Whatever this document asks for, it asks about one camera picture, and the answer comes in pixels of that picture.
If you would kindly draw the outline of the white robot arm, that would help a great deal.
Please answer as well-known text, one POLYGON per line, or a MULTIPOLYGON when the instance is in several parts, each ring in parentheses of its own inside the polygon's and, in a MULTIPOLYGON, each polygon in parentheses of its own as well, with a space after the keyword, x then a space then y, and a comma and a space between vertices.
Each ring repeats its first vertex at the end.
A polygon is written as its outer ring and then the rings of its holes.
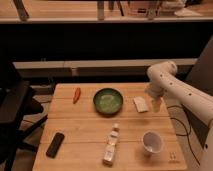
POLYGON ((177 70, 173 61, 150 66, 146 92, 155 100, 160 99, 165 91, 171 93, 209 128, 199 171, 213 171, 213 96, 177 79, 177 70))

